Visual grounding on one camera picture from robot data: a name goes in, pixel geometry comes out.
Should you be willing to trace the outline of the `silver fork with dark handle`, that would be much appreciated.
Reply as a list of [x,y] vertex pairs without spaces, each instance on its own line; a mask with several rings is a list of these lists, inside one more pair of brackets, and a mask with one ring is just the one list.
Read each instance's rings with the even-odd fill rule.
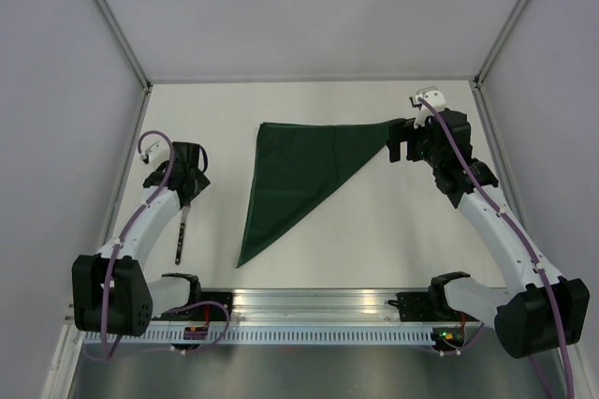
[[185,233],[186,233],[186,224],[187,224],[187,218],[190,213],[190,210],[191,210],[190,203],[186,203],[182,207],[182,216],[181,216],[181,222],[180,222],[180,226],[179,226],[179,233],[178,233],[178,238],[177,238],[177,248],[176,248],[176,253],[175,253],[175,264],[176,265],[180,265],[181,261],[182,261],[183,246],[184,246]]

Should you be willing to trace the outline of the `dark green cloth napkin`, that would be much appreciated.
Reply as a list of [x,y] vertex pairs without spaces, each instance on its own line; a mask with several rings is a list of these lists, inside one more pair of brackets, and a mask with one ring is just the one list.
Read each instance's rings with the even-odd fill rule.
[[257,257],[341,188],[387,145],[389,122],[263,123],[237,266]]

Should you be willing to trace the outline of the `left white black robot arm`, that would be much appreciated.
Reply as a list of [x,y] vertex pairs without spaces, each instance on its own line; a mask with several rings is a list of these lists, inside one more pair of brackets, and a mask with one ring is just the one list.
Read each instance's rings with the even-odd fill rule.
[[153,318],[172,310],[185,320],[202,314],[204,298],[197,276],[163,273],[148,282],[143,272],[167,224],[188,211],[192,200],[210,184],[205,175],[208,157],[201,145],[175,141],[173,149],[174,166],[166,187],[158,188],[168,169],[167,160],[144,180],[143,211],[125,228],[125,235],[74,261],[74,320],[79,330],[140,336]]

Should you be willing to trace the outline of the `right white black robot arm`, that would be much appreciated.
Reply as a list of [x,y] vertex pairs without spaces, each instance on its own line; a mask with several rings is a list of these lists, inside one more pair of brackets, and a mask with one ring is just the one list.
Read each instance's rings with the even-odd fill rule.
[[431,280],[427,306],[439,319],[462,312],[491,327],[504,350],[520,359],[579,342],[590,292],[579,279],[566,279],[533,244],[510,210],[491,168],[473,157],[466,114],[445,109],[428,116],[391,122],[387,148],[392,162],[424,161],[437,188],[475,229],[500,269],[500,292],[465,272]]

